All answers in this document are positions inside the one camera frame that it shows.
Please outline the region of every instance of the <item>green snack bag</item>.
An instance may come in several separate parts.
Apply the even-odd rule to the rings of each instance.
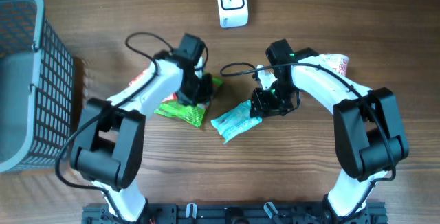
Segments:
[[[223,84],[223,81],[217,78],[212,78],[212,83],[214,85],[214,94],[217,92],[218,88]],[[159,108],[154,112],[159,115],[163,115],[171,118],[179,118],[187,121],[188,123],[199,128],[201,122],[203,121],[206,109],[208,105],[199,104],[196,107],[184,106],[177,102],[175,95],[167,98],[165,102],[161,103]]]

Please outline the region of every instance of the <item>wire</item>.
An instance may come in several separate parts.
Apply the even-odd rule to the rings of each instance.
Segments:
[[[83,132],[88,126],[90,126],[94,122],[98,121],[100,118],[108,116],[111,112],[115,111],[116,109],[121,107],[123,104],[126,104],[128,101],[130,101],[130,99],[132,97],[136,96],[138,93],[140,93],[142,90],[144,90],[150,83],[152,83],[152,81],[155,79],[155,77],[158,76],[159,65],[157,64],[156,60],[154,60],[153,57],[151,57],[150,55],[148,55],[148,54],[146,54],[144,52],[141,52],[140,50],[132,47],[129,44],[130,39],[132,39],[135,36],[139,36],[139,35],[147,35],[147,36],[155,37],[155,38],[159,39],[160,41],[164,42],[170,48],[171,51],[173,50],[173,48],[171,47],[171,45],[168,42],[166,42],[163,38],[159,37],[156,34],[152,34],[150,32],[136,32],[136,33],[130,34],[125,39],[125,46],[127,46],[130,50],[132,50],[132,51],[134,51],[134,52],[136,52],[136,53],[138,53],[140,55],[143,55],[146,58],[148,58],[149,60],[151,60],[151,62],[155,66],[155,71],[153,72],[153,75],[139,89],[134,91],[127,98],[123,99],[123,101],[121,101],[121,102],[117,103],[116,105],[112,106],[109,110],[96,115],[95,117],[93,117],[89,121],[87,121],[85,124],[80,126],[69,138],[67,138],[64,146],[61,148],[59,156],[55,160],[55,174],[58,177],[58,179],[60,179],[60,181],[62,181],[65,185],[73,187],[73,188],[84,189],[84,190],[99,190],[99,191],[101,191],[106,196],[107,200],[109,201],[110,206],[113,208],[113,210],[115,210],[116,216],[119,219],[119,221],[123,222],[123,223],[126,223],[126,221],[122,218],[119,209],[116,207],[115,202],[111,198],[111,195],[109,194],[109,191],[107,189],[102,188],[102,187],[98,187],[98,186],[87,186],[87,185],[80,185],[80,184],[69,182],[61,174],[60,163],[61,163],[61,159],[63,158],[63,155],[65,154],[67,148],[70,146],[70,144],[75,140],[75,138],[81,132]]]
[[[394,162],[394,158],[392,156],[391,153],[391,148],[390,148],[390,144],[388,143],[388,139],[386,138],[385,135],[385,131],[382,127],[382,125],[379,123],[379,118],[376,116],[374,110],[371,108],[370,105],[368,105],[365,101],[365,99],[363,98],[363,96],[356,91],[356,89],[354,88],[353,85],[348,84],[344,79],[342,79],[341,77],[339,77],[339,75],[337,75],[336,72],[331,71],[330,69],[326,69],[321,65],[315,65],[315,64],[311,64],[311,63],[285,63],[282,65],[272,65],[272,66],[266,66],[266,67],[262,67],[262,68],[258,68],[255,69],[255,67],[253,67],[252,70],[247,70],[247,71],[241,71],[241,72],[235,72],[235,73],[231,73],[231,74],[224,74],[223,71],[231,66],[234,65],[248,65],[249,63],[230,63],[229,65],[226,65],[225,67],[223,67],[220,70],[220,74],[222,76],[241,76],[244,74],[251,74],[254,72],[258,72],[260,70],[266,70],[266,69],[273,69],[273,68],[277,68],[277,67],[288,67],[288,66],[307,66],[307,67],[314,67],[316,69],[319,70],[323,70],[324,72],[330,74],[331,76],[333,76],[334,78],[336,78],[336,80],[339,80],[345,87],[347,87],[349,89],[349,91],[353,92],[360,100],[361,104],[366,108],[366,110],[368,111],[368,113],[370,114],[370,116],[373,118],[374,123],[376,123],[377,128],[379,130],[380,136],[382,137],[382,141],[385,145],[385,149],[386,149],[386,154],[388,155],[388,162],[391,164],[391,176],[390,177],[382,177],[379,179],[374,179],[370,182],[370,185],[368,186],[367,190],[364,192],[364,194],[362,195],[361,201],[359,201],[355,207],[345,216],[342,218],[342,220],[339,223],[344,223],[347,220],[351,219],[354,217],[354,215],[356,214],[357,210],[362,206],[362,204],[366,201],[366,199],[368,198],[369,194],[371,193],[371,191],[373,190],[373,188],[376,186],[376,183],[381,182],[381,181],[392,181],[394,180],[394,178],[396,177],[396,165]]]
[[[206,50],[206,59],[203,62],[203,65],[201,67],[198,67],[198,68],[194,69],[195,71],[203,70],[205,68],[205,66],[206,66],[206,63],[208,62],[208,57],[209,57],[208,46],[205,46],[205,50]]]

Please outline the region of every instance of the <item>plastic basket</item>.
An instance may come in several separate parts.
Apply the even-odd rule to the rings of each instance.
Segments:
[[[0,0],[0,172],[47,168],[71,132],[74,62],[43,0]]]

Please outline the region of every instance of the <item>white plastic cup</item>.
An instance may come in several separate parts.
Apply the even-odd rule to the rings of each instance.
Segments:
[[[321,54],[322,60],[334,71],[345,76],[350,58],[342,54]]]

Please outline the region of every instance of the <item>white device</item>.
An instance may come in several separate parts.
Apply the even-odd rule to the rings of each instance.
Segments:
[[[217,0],[217,3],[222,28],[240,27],[248,23],[248,0]]]

